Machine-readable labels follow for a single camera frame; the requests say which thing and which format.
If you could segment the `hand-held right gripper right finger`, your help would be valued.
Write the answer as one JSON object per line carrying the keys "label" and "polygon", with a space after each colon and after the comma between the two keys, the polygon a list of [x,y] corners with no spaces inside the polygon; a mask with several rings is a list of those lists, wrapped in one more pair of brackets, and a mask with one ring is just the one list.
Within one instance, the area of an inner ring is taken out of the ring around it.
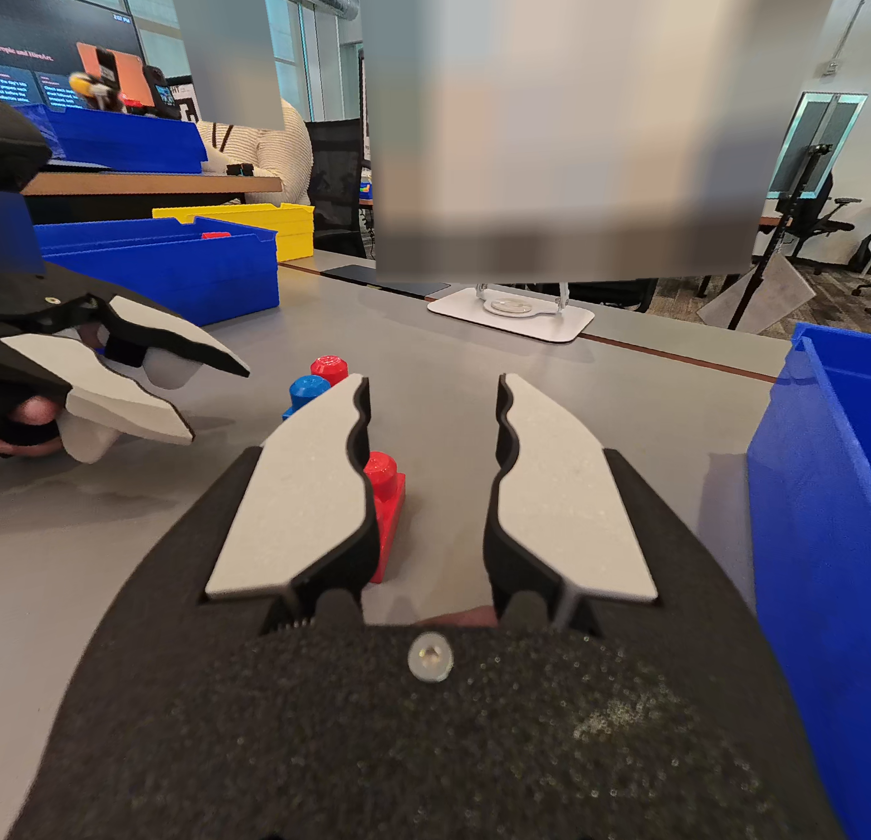
{"label": "hand-held right gripper right finger", "polygon": [[514,373],[498,379],[495,418],[483,559],[496,616],[520,593],[538,595],[556,628],[589,599],[653,605],[657,586],[592,431]]}

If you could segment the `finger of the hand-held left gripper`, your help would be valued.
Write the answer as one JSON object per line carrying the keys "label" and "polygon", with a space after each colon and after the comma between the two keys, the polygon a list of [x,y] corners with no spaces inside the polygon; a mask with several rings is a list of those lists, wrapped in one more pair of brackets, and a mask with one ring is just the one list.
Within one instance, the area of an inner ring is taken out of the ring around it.
{"label": "finger of the hand-held left gripper", "polygon": [[80,463],[97,462],[122,434],[185,446],[194,439],[171,403],[103,365],[80,340],[42,334],[3,337],[2,377],[62,403],[59,436],[65,451]]}
{"label": "finger of the hand-held left gripper", "polygon": [[98,299],[97,304],[103,356],[141,368],[155,387],[181,388],[202,366],[237,377],[250,375],[250,368],[232,350],[176,314],[123,295]]}

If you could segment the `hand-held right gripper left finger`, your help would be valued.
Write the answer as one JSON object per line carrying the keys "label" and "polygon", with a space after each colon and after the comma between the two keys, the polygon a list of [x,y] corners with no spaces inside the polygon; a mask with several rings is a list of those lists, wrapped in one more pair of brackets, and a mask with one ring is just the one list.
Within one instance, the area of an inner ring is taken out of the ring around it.
{"label": "hand-held right gripper left finger", "polygon": [[362,614],[380,558],[370,419],[369,380],[350,374],[261,444],[206,583],[211,603],[279,599],[301,622],[336,593]]}

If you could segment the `red two-stud block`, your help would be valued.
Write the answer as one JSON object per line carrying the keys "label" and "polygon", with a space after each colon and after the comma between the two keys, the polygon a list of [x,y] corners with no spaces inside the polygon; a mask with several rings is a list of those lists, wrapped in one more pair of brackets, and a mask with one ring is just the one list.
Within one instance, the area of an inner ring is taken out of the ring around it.
{"label": "red two-stud block", "polygon": [[370,453],[365,474],[374,491],[380,539],[379,563],[370,583],[381,584],[385,578],[406,497],[407,477],[405,473],[398,471],[395,459],[384,452],[376,451]]}

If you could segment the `blue single-stud block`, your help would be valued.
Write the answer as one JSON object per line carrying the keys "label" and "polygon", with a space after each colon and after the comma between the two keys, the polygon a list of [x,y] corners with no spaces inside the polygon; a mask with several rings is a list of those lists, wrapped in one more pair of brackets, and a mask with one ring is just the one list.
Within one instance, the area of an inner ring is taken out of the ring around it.
{"label": "blue single-stud block", "polygon": [[292,415],[301,410],[302,407],[330,391],[330,389],[330,382],[319,375],[308,374],[298,377],[289,386],[290,405],[282,413],[281,420],[283,422],[287,421]]}

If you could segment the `blue plastic bin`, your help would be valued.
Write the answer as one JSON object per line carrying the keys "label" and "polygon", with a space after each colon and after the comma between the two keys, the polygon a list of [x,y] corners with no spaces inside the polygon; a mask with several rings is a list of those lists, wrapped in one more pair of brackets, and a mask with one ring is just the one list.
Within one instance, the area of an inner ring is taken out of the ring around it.
{"label": "blue plastic bin", "polygon": [[119,172],[201,174],[206,147],[190,122],[81,107],[18,105],[54,159]]}
{"label": "blue plastic bin", "polygon": [[797,324],[746,460],[758,621],[845,834],[869,838],[869,334]]}
{"label": "blue plastic bin", "polygon": [[[46,260],[133,290],[204,327],[279,305],[276,233],[197,217],[45,224]],[[202,240],[204,232],[232,237]]]}

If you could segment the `person's left hand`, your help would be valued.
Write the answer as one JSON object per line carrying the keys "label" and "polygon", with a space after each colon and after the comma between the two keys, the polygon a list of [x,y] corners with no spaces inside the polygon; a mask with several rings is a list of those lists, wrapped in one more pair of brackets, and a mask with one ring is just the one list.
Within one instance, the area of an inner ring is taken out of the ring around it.
{"label": "person's left hand", "polygon": [[32,397],[1,417],[1,457],[42,457],[63,449],[58,417],[61,406]]}

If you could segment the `dark display screen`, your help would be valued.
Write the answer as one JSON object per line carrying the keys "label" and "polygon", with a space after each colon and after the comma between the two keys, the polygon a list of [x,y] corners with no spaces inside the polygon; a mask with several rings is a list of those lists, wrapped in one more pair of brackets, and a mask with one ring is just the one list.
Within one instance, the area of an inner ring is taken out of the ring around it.
{"label": "dark display screen", "polygon": [[12,106],[86,107],[69,83],[110,50],[124,93],[144,100],[145,55],[132,17],[84,0],[1,0],[1,99]]}

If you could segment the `wood-edged desk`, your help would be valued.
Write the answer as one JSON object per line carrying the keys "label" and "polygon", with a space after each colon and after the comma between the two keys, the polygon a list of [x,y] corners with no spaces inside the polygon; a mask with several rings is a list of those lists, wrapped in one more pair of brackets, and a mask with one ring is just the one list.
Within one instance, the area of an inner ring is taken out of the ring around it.
{"label": "wood-edged desk", "polygon": [[24,198],[37,225],[150,219],[161,207],[215,206],[281,192],[275,177],[127,172],[40,172]]}

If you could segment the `yellow plastic bin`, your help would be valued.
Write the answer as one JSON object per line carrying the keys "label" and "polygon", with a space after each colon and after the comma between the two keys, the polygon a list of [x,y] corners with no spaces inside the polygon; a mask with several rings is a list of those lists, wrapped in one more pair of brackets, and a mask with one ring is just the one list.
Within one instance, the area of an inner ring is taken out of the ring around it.
{"label": "yellow plastic bin", "polygon": [[154,219],[175,219],[189,224],[197,217],[267,229],[276,233],[279,263],[313,255],[312,206],[282,203],[223,204],[209,206],[157,207]]}

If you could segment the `black mesh office chair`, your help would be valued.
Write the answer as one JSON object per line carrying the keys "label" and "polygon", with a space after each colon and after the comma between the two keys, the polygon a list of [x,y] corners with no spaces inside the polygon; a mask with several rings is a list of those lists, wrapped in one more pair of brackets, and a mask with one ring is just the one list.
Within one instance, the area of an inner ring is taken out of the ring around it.
{"label": "black mesh office chair", "polygon": [[308,196],[313,205],[313,246],[365,258],[359,203],[363,135],[359,118],[309,122],[313,168]]}

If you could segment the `grey leaning board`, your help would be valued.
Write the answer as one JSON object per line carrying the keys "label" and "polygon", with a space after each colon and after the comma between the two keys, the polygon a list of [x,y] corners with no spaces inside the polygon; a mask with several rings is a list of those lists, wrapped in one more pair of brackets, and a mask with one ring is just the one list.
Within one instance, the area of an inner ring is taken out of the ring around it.
{"label": "grey leaning board", "polygon": [[[753,272],[748,271],[729,289],[707,302],[697,311],[699,319],[708,326],[726,329],[752,276]],[[813,289],[790,261],[781,253],[775,253],[736,330],[758,334],[799,309],[813,296]]]}

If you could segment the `black tripod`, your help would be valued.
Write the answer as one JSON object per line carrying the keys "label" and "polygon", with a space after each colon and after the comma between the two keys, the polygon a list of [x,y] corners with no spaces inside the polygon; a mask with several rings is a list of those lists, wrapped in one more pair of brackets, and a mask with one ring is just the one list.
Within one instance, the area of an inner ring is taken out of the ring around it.
{"label": "black tripod", "polygon": [[786,210],[781,214],[765,253],[756,263],[756,266],[752,271],[745,291],[739,300],[738,306],[736,307],[728,326],[726,327],[728,330],[733,331],[738,328],[743,315],[746,313],[747,307],[764,281],[764,275],[768,268],[768,264],[786,234],[786,230],[793,216],[793,211],[796,209],[798,202],[800,201],[801,193],[805,190],[811,180],[813,170],[816,167],[818,160],[828,156],[831,151],[831,144],[814,145],[807,149],[807,160],[795,181],[792,192],[789,194]]}

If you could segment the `teal glass door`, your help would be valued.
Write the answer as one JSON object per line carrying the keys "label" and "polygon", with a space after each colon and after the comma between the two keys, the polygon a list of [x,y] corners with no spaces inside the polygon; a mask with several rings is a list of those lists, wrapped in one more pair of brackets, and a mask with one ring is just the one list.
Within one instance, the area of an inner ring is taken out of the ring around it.
{"label": "teal glass door", "polygon": [[802,93],[779,151],[768,187],[768,200],[785,200],[802,181],[800,199],[815,199],[822,192],[868,100],[862,93]]}

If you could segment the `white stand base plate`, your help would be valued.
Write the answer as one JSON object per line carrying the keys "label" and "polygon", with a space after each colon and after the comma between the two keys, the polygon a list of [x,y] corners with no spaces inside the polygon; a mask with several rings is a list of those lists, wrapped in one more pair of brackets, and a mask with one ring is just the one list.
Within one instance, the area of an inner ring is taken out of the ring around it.
{"label": "white stand base plate", "polygon": [[445,318],[546,344],[572,342],[595,317],[590,309],[569,305],[566,285],[553,297],[478,284],[430,301],[427,309]]}

